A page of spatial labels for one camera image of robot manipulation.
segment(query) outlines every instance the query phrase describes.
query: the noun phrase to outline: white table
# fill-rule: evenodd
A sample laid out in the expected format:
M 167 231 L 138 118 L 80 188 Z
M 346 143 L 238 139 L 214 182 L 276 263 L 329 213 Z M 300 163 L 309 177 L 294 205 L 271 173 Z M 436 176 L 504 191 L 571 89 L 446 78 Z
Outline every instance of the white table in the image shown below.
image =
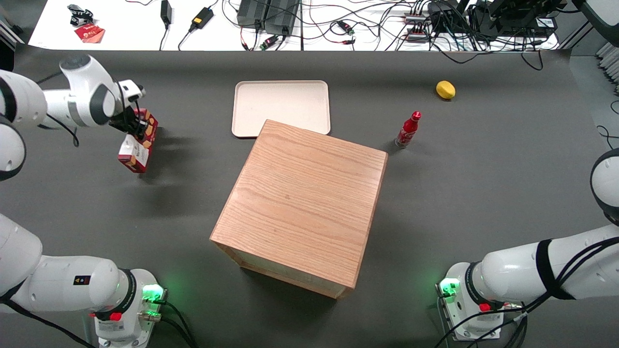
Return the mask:
M 203 8 L 212 5 L 215 0 L 170 0 L 172 10 L 172 24 L 170 32 L 164 41 L 163 50 L 177 50 L 177 45 L 187 33 L 189 25 L 193 17 Z M 158 50 L 159 43 L 165 31 L 163 22 L 160 18 L 160 0 L 153 0 L 148 6 L 125 2 L 124 0 L 48 0 L 41 14 L 37 26 L 29 41 L 29 45 L 48 48 L 52 50 Z M 227 17 L 236 23 L 236 12 L 233 9 L 238 8 L 240 0 L 219 0 L 213 6 L 212 10 L 215 14 L 213 19 L 202 29 L 196 30 L 183 43 L 181 49 L 183 51 L 243 51 L 240 43 L 241 30 L 234 24 L 230 23 Z M 303 37 L 313 38 L 320 36 L 329 28 L 330 22 L 340 17 L 346 19 L 366 22 L 368 25 L 373 24 L 363 20 L 355 15 L 349 15 L 349 11 L 339 8 L 324 6 L 327 4 L 340 4 L 351 10 L 361 9 L 372 4 L 379 4 L 358 14 L 361 17 L 370 19 L 373 22 L 379 22 L 383 12 L 397 1 L 391 3 L 386 0 L 370 0 L 361 3 L 351 3 L 341 0 L 303 0 L 303 20 L 306 22 L 303 26 Z M 105 29 L 103 40 L 100 43 L 82 43 L 78 36 L 74 33 L 75 28 L 70 25 L 69 19 L 71 13 L 67 9 L 67 5 L 76 4 L 83 9 L 88 9 L 94 13 L 95 24 Z M 390 15 L 404 15 L 410 10 L 409 5 L 399 4 L 393 8 Z M 312 23 L 327 22 L 319 27 Z M 301 50 L 301 27 L 300 20 L 295 22 L 293 36 L 288 37 L 280 50 L 285 51 L 300 51 Z M 405 32 L 403 31 L 404 23 L 401 18 L 389 18 L 381 30 L 381 40 L 370 33 L 370 30 L 362 25 L 355 27 L 354 50 L 357 51 L 384 51 L 389 44 L 394 40 L 393 35 Z M 374 33 L 377 33 L 378 28 L 373 27 Z M 333 33 L 327 34 L 331 40 L 342 41 L 349 40 L 350 36 L 337 36 Z M 243 36 L 245 42 L 251 46 L 254 43 L 255 31 L 253 28 L 244 28 Z M 258 36 L 260 45 L 266 38 L 271 35 L 262 31 Z M 468 40 L 458 40 L 456 44 L 454 39 L 448 34 L 441 34 L 441 37 L 435 41 L 436 45 L 431 48 L 432 51 L 437 51 L 437 46 L 443 51 L 456 50 L 472 50 L 472 44 Z M 513 41 L 516 43 L 516 48 L 520 48 L 522 38 L 502 38 L 504 40 Z M 389 50 L 394 50 L 399 45 L 399 40 L 389 47 Z M 558 46 L 556 35 L 545 43 L 536 46 L 535 49 L 549 50 Z M 480 44 L 480 47 L 486 49 L 486 44 Z M 497 50 L 512 50 L 514 47 L 491 41 L 490 49 Z M 421 43 L 404 43 L 400 46 L 400 51 L 428 51 L 430 45 L 427 42 Z M 315 40 L 305 40 L 304 50 L 306 51 L 352 51 L 352 45 L 340 45 L 329 42 L 324 37 Z

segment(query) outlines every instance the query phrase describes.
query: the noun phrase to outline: red button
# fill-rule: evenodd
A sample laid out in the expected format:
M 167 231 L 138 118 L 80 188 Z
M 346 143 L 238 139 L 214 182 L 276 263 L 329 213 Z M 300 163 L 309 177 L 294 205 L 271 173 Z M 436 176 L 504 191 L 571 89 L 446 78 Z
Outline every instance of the red button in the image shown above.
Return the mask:
M 122 313 L 112 313 L 112 314 L 110 314 L 110 320 L 112 320 L 112 321 L 119 321 L 120 318 L 122 318 L 122 317 L 123 317 Z

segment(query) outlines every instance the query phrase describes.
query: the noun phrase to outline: lemon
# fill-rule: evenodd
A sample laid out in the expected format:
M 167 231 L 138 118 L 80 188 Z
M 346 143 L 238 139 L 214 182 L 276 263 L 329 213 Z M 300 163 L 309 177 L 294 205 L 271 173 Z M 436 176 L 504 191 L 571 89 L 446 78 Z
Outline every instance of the lemon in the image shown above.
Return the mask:
M 456 96 L 456 88 L 449 81 L 441 81 L 436 85 L 436 93 L 443 99 L 452 99 Z

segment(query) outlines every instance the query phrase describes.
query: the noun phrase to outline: green led light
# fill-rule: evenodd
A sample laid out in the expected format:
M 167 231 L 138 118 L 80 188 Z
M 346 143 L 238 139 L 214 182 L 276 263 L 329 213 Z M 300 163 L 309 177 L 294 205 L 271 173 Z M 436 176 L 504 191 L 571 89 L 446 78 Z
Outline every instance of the green led light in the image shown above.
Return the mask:
M 161 300 L 163 297 L 163 288 L 158 284 L 145 285 L 142 288 L 142 299 L 148 301 Z
M 460 281 L 455 278 L 445 278 L 439 284 L 445 296 L 453 296 L 460 289 Z

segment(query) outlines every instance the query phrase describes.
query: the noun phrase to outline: wooden crate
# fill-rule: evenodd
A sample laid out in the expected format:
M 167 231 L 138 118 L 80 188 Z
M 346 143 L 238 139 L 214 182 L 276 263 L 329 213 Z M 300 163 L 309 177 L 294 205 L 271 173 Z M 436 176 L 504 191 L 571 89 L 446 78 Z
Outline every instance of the wooden crate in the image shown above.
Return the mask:
M 210 240 L 241 267 L 342 298 L 357 283 L 386 162 L 267 120 Z

